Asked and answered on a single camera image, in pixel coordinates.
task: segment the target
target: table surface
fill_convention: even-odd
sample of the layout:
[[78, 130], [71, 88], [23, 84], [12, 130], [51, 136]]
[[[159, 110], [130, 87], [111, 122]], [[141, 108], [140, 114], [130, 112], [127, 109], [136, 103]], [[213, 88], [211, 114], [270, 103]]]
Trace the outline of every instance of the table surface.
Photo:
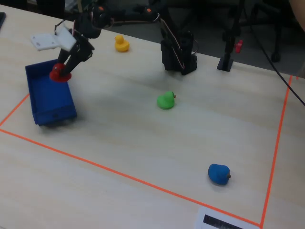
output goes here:
[[[39, 127], [24, 67], [59, 50], [37, 52], [30, 36], [60, 20], [0, 11], [0, 226], [191, 229], [204, 206], [260, 228], [303, 227], [305, 109], [276, 73], [222, 72], [198, 54], [181, 76], [164, 70], [159, 44], [125, 36], [131, 49], [118, 53], [103, 30], [69, 81], [78, 118]], [[305, 80], [284, 78], [305, 99]], [[160, 110], [168, 90], [176, 105]], [[210, 182], [214, 163], [229, 166], [227, 186]]]

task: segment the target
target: blue plastic tray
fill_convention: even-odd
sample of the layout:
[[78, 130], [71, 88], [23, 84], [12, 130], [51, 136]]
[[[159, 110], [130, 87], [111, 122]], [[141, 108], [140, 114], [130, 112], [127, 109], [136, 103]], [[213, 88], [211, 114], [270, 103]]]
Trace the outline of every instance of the blue plastic tray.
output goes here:
[[68, 83], [56, 83], [49, 73], [57, 60], [25, 67], [34, 121], [49, 125], [77, 116]]

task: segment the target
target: black stand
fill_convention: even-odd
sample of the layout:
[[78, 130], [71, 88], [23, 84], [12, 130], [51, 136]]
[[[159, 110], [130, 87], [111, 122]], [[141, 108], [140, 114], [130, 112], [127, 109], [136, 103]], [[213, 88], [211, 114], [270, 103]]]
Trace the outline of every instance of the black stand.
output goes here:
[[239, 0], [237, 13], [234, 18], [234, 23], [232, 29], [226, 33], [226, 44], [224, 49], [224, 56], [220, 59], [217, 66], [218, 70], [229, 72], [232, 67], [233, 59], [231, 59], [231, 53], [233, 52], [235, 46], [235, 34], [239, 29], [239, 20], [244, 9], [245, 0]]

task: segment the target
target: wire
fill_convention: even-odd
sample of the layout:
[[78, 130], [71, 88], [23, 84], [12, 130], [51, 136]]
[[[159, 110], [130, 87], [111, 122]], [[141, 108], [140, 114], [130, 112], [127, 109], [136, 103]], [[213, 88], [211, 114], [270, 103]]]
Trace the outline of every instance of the wire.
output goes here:
[[291, 88], [291, 86], [287, 83], [287, 81], [283, 78], [283, 76], [279, 73], [279, 71], [276, 69], [275, 65], [272, 63], [272, 61], [270, 60], [266, 50], [264, 49], [263, 45], [261, 44], [261, 42], [259, 41], [257, 35], [255, 34], [253, 28], [252, 28], [252, 22], [248, 19], [248, 15], [246, 12], [246, 9], [244, 7], [244, 16], [246, 17], [246, 20], [249, 22], [250, 25], [250, 30], [256, 40], [256, 42], [258, 43], [258, 46], [261, 48], [261, 50], [263, 51], [265, 57], [267, 58], [268, 62], [270, 63], [270, 65], [272, 66], [272, 68], [274, 69], [274, 71], [278, 74], [278, 76], [284, 81], [284, 83], [287, 85], [287, 87], [289, 88], [289, 90], [291, 90], [291, 92], [297, 97], [297, 99], [305, 106], [304, 101], [297, 95], [297, 93]]
[[196, 39], [194, 39], [194, 41], [197, 44], [197, 49], [196, 49], [196, 51], [194, 53], [192, 53], [192, 56], [194, 56], [198, 52], [198, 50], [199, 50], [199, 43], [198, 43], [198, 41]]

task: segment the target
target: orange tape line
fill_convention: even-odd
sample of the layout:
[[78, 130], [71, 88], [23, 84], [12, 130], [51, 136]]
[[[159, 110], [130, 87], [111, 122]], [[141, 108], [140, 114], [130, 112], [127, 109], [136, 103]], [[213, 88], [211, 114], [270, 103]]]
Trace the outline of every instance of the orange tape line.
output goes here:
[[[291, 80], [292, 80], [292, 76], [290, 76], [290, 78], [289, 78], [289, 82], [288, 82], [289, 86], [291, 84]], [[271, 173], [270, 173], [270, 177], [269, 177], [268, 189], [267, 189], [267, 193], [266, 193], [264, 209], [263, 209], [263, 214], [262, 214], [262, 219], [261, 219], [261, 224], [260, 224], [261, 229], [264, 226], [264, 221], [265, 221], [265, 217], [266, 217], [266, 211], [267, 211], [267, 207], [268, 207], [268, 201], [269, 201], [270, 191], [271, 191], [271, 186], [272, 186], [273, 175], [275, 173], [275, 163], [276, 163], [278, 146], [280, 144], [280, 139], [281, 139], [281, 132], [282, 132], [282, 126], [283, 126], [283, 121], [284, 121], [284, 116], [285, 116], [285, 110], [286, 110], [288, 95], [289, 95], [289, 88], [287, 87], [285, 100], [284, 100], [284, 104], [283, 104], [283, 109], [282, 109], [282, 114], [281, 114], [280, 125], [279, 125], [278, 131], [277, 131], [277, 138], [276, 138], [276, 144], [275, 144], [275, 148], [274, 148], [274, 155], [273, 155], [273, 161], [272, 161], [272, 166], [271, 166]]]
[[5, 117], [5, 119], [2, 120], [2, 122], [0, 123], [0, 126], [2, 126], [9, 117], [11, 117], [11, 115], [18, 109], [18, 107], [20, 107], [21, 104], [23, 104], [23, 102], [29, 97], [30, 94], [27, 94], [21, 101], [20, 103], [18, 103], [17, 106], [15, 106], [15, 108], [8, 114], [8, 116]]
[[189, 197], [185, 197], [185, 196], [180, 195], [180, 194], [178, 194], [178, 193], [175, 193], [175, 192], [169, 191], [169, 190], [167, 190], [167, 189], [164, 189], [164, 188], [162, 188], [162, 187], [153, 185], [153, 184], [151, 184], [151, 183], [148, 183], [148, 182], [146, 182], [146, 181], [143, 181], [143, 180], [140, 180], [140, 179], [138, 179], [138, 178], [132, 177], [132, 176], [130, 176], [130, 175], [128, 175], [128, 174], [119, 172], [119, 171], [114, 170], [114, 169], [112, 169], [112, 168], [109, 168], [109, 167], [106, 167], [106, 166], [102, 166], [102, 165], [100, 165], [100, 164], [97, 164], [97, 163], [95, 163], [95, 162], [92, 162], [92, 161], [89, 161], [89, 160], [87, 160], [87, 159], [81, 158], [81, 157], [79, 157], [79, 156], [75, 156], [75, 155], [66, 153], [66, 152], [64, 152], [64, 151], [55, 149], [55, 148], [53, 148], [53, 147], [46, 146], [46, 145], [44, 145], [44, 144], [42, 144], [42, 143], [33, 141], [33, 140], [31, 140], [31, 139], [28, 139], [28, 138], [26, 138], [26, 137], [22, 137], [22, 136], [20, 136], [20, 135], [14, 134], [14, 133], [12, 133], [12, 132], [9, 132], [9, 131], [3, 130], [3, 129], [0, 129], [0, 132], [3, 132], [3, 133], [6, 133], [6, 134], [9, 134], [9, 135], [11, 135], [11, 136], [20, 138], [20, 139], [22, 139], [22, 140], [31, 142], [31, 143], [36, 144], [36, 145], [38, 145], [38, 146], [42, 146], [42, 147], [44, 147], [44, 148], [46, 148], [46, 149], [49, 149], [49, 150], [55, 151], [55, 152], [57, 152], [57, 153], [60, 153], [60, 154], [69, 156], [69, 157], [71, 157], [71, 158], [74, 158], [74, 159], [76, 159], [76, 160], [80, 160], [80, 161], [85, 162], [85, 163], [88, 163], [88, 164], [90, 164], [90, 165], [93, 165], [93, 166], [96, 166], [96, 167], [105, 169], [105, 170], [107, 170], [107, 171], [109, 171], [109, 172], [115, 173], [115, 174], [120, 175], [120, 176], [122, 176], [122, 177], [128, 178], [128, 179], [130, 179], [130, 180], [134, 180], [134, 181], [139, 182], [139, 183], [141, 183], [141, 184], [143, 184], [143, 185], [147, 185], [147, 186], [149, 186], [149, 187], [155, 188], [155, 189], [160, 190], [160, 191], [162, 191], [162, 192], [165, 192], [165, 193], [171, 194], [171, 195], [173, 195], [173, 196], [179, 197], [179, 198], [181, 198], [181, 199], [188, 200], [188, 201], [190, 201], [190, 202], [192, 202], [192, 203], [195, 203], [195, 204], [198, 204], [198, 205], [201, 205], [201, 206], [204, 206], [204, 207], [213, 209], [213, 210], [215, 210], [215, 211], [221, 212], [221, 213], [223, 213], [223, 214], [226, 214], [226, 215], [228, 215], [228, 216], [231, 216], [231, 217], [234, 217], [234, 218], [236, 218], [236, 219], [242, 220], [242, 221], [244, 221], [244, 222], [247, 222], [247, 223], [249, 223], [249, 224], [255, 225], [255, 226], [257, 226], [257, 227], [260, 226], [260, 224], [255, 223], [255, 222], [252, 222], [252, 221], [250, 221], [250, 220], [248, 220], [248, 219], [245, 219], [245, 218], [243, 218], [243, 217], [240, 217], [240, 216], [238, 216], [238, 215], [235, 215], [235, 214], [232, 214], [232, 213], [230, 213], [230, 212], [221, 210], [221, 209], [219, 209], [219, 208], [215, 208], [215, 207], [213, 207], [213, 206], [204, 204], [204, 203], [202, 203], [202, 202], [200, 202], [200, 201], [191, 199], [191, 198], [189, 198]]

